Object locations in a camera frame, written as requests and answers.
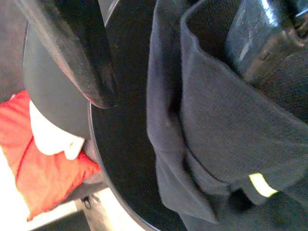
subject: floor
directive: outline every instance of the floor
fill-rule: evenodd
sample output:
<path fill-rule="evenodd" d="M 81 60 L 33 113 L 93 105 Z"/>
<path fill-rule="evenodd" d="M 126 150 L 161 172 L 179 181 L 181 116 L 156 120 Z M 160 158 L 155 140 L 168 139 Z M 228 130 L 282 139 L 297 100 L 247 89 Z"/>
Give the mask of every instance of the floor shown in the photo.
<path fill-rule="evenodd" d="M 144 231 L 122 208 L 109 188 L 95 193 L 90 198 L 91 209 L 81 200 L 71 201 L 43 213 L 28 222 L 25 231 L 30 231 L 71 213 L 83 210 L 91 231 Z"/>

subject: red cushion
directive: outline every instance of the red cushion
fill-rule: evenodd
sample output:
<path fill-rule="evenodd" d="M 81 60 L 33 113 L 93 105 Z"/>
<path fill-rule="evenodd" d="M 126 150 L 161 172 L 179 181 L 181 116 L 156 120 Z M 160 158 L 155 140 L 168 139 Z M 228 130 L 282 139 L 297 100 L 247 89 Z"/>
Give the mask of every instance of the red cushion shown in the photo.
<path fill-rule="evenodd" d="M 47 156 L 36 147 L 30 127 L 27 91 L 0 104 L 0 146 L 27 203 L 31 220 L 54 208 L 100 167 L 81 152 L 67 160 L 64 152 Z"/>

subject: white surface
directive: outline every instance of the white surface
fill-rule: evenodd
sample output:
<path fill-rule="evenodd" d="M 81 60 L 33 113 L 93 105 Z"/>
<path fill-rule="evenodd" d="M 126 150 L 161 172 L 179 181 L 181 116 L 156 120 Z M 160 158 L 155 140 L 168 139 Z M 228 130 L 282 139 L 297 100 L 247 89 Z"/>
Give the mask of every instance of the white surface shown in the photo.
<path fill-rule="evenodd" d="M 68 160 L 75 159 L 85 139 L 68 133 L 46 119 L 30 101 L 30 121 L 35 144 L 45 155 L 53 155 L 64 151 Z"/>
<path fill-rule="evenodd" d="M 112 231 L 144 231 L 124 210 L 109 188 L 96 193 L 104 207 Z"/>
<path fill-rule="evenodd" d="M 0 230 L 23 231 L 30 211 L 15 185 L 14 175 L 0 147 Z"/>
<path fill-rule="evenodd" d="M 30 231 L 35 228 L 41 227 L 45 224 L 51 223 L 57 219 L 68 216 L 72 213 L 77 212 L 77 208 L 74 201 L 70 201 L 63 205 L 59 205 L 53 210 L 46 213 L 41 213 L 40 215 L 33 218 L 32 221 L 25 224 L 25 230 Z"/>

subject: folded fabric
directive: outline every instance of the folded fabric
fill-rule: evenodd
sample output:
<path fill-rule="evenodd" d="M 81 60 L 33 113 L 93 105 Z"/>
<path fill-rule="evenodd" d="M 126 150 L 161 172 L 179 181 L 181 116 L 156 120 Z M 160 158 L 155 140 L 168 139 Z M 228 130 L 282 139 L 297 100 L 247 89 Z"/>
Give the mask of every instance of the folded fabric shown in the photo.
<path fill-rule="evenodd" d="M 0 104 L 0 146 L 23 196 L 31 220 L 54 208 L 84 179 L 100 172 L 100 167 L 81 152 L 67 160 L 64 152 L 42 154 L 35 145 L 29 117 L 27 91 Z"/>
<path fill-rule="evenodd" d="M 164 205 L 189 231 L 308 230 L 308 125 L 224 63 L 241 1 L 190 2 L 158 0 L 152 27 L 147 129 Z"/>
<path fill-rule="evenodd" d="M 31 129 L 38 150 L 45 155 L 64 151 L 68 160 L 74 160 L 79 155 L 85 139 L 55 126 L 42 115 L 32 101 L 30 101 L 29 110 Z"/>

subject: reflective strip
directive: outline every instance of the reflective strip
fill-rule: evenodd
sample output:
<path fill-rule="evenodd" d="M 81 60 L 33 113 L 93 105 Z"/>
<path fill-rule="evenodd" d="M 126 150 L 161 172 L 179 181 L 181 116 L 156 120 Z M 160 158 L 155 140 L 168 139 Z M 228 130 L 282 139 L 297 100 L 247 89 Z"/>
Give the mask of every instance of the reflective strip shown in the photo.
<path fill-rule="evenodd" d="M 271 197 L 273 194 L 278 192 L 267 184 L 261 173 L 251 174 L 249 175 L 249 178 L 257 192 L 264 197 Z"/>

